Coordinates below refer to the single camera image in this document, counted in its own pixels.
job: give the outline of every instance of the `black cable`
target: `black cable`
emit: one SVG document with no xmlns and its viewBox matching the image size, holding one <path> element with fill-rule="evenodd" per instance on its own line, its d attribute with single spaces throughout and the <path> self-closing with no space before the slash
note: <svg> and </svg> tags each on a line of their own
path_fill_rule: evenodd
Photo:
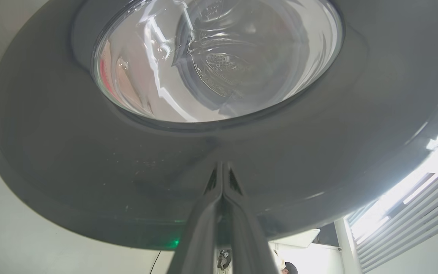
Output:
<svg viewBox="0 0 438 274">
<path fill-rule="evenodd" d="M 162 253 L 161 250 L 160 250 L 160 252 L 158 252 L 157 258 L 155 259 L 155 262 L 153 263 L 153 266 L 151 267 L 150 274 L 153 272 L 153 267 L 155 267 L 155 264 L 156 264 L 157 261 L 158 261 L 158 257 L 160 256 L 160 253 Z"/>
</svg>

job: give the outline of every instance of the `ventilation grille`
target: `ventilation grille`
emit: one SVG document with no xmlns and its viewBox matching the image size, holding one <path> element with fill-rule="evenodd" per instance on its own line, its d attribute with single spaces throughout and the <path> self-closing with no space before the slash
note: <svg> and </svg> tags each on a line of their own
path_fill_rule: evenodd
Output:
<svg viewBox="0 0 438 274">
<path fill-rule="evenodd" d="M 356 222 L 372 204 L 348 217 Z M 438 177 L 407 204 L 399 203 L 388 213 L 389 220 L 356 246 L 364 273 L 388 262 L 438 233 Z"/>
</svg>

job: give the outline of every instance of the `bright light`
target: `bright light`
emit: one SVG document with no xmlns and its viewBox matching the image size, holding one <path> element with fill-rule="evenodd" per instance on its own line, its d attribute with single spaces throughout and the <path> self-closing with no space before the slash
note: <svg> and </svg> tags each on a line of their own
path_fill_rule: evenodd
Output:
<svg viewBox="0 0 438 274">
<path fill-rule="evenodd" d="M 431 139 L 427 145 L 427 149 L 429 150 L 434 150 L 436 148 L 438 148 L 438 135 L 435 140 Z"/>
<path fill-rule="evenodd" d="M 415 170 L 405 177 L 401 182 L 386 192 L 379 200 L 366 211 L 366 213 L 353 224 L 351 230 L 354 239 L 358 240 L 363 236 L 369 236 L 371 228 L 386 218 L 390 211 L 405 195 L 407 195 L 422 178 L 426 175 L 424 170 Z"/>
<path fill-rule="evenodd" d="M 377 231 L 382 225 L 384 225 L 385 222 L 388 222 L 390 220 L 390 217 L 386 216 L 382 220 L 378 221 L 377 223 L 372 224 L 368 229 L 366 230 L 366 233 L 359 239 L 356 240 L 357 244 L 362 243 L 365 241 L 371 234 L 373 234 L 375 231 Z"/>
<path fill-rule="evenodd" d="M 405 201 L 403 201 L 404 204 L 408 204 L 410 201 L 412 201 L 415 197 L 417 197 L 418 194 L 420 194 L 420 192 L 422 192 L 424 189 L 426 189 L 431 183 L 433 183 L 433 181 L 435 181 L 438 178 L 438 174 L 434 174 L 432 175 L 431 178 L 429 178 L 427 180 L 427 182 L 424 182 L 423 185 L 421 185 L 416 191 L 414 191 L 412 193 L 412 195 L 408 196 L 407 199 L 405 199 Z"/>
</svg>

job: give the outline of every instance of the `green light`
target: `green light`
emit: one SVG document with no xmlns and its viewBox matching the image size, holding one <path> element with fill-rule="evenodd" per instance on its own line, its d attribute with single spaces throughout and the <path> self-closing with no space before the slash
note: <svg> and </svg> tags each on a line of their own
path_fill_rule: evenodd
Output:
<svg viewBox="0 0 438 274">
<path fill-rule="evenodd" d="M 175 249 L 177 248 L 177 246 L 179 246 L 179 243 L 180 243 L 179 238 L 173 239 L 170 243 L 168 243 L 168 248 Z"/>
</svg>

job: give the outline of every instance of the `washing machine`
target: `washing machine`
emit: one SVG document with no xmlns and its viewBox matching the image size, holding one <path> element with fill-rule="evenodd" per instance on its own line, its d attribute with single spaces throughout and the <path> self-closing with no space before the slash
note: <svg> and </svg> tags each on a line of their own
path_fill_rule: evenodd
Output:
<svg viewBox="0 0 438 274">
<path fill-rule="evenodd" d="M 8 187 L 175 250 L 169 273 L 218 248 L 271 273 L 267 240 L 374 200 L 437 136 L 438 0 L 50 0 L 0 63 Z"/>
</svg>

